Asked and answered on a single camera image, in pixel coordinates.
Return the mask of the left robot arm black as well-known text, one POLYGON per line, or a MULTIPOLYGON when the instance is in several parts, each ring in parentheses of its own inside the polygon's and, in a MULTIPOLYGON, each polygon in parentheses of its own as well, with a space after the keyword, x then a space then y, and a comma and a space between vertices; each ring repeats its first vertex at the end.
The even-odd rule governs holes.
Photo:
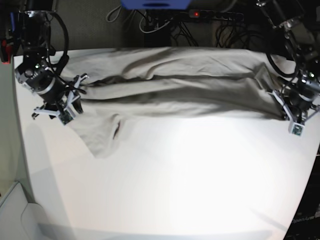
POLYGON ((320 110, 314 100, 320 94, 320 45, 315 35, 303 23, 304 10, 297 0, 258 0, 256 5, 268 19, 273 29, 281 29, 284 45, 295 62, 294 72, 284 73, 267 58, 273 69, 284 78, 280 99, 287 105, 284 110, 295 124, 303 125, 320 110))

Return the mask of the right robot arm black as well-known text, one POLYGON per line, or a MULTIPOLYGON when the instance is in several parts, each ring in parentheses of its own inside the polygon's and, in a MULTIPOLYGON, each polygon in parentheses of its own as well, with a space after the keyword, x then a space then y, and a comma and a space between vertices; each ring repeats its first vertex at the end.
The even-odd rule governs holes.
POLYGON ((61 73, 69 61, 69 34, 62 18, 56 13, 54 0, 26 0, 17 13, 11 13, 13 45, 22 50, 22 63, 14 69, 19 84, 43 100, 31 117, 39 115, 57 118, 63 125, 83 113, 80 88, 87 74, 64 80, 61 73), (51 57, 56 50, 51 44, 51 21, 56 20, 62 29, 63 52, 58 62, 51 57))

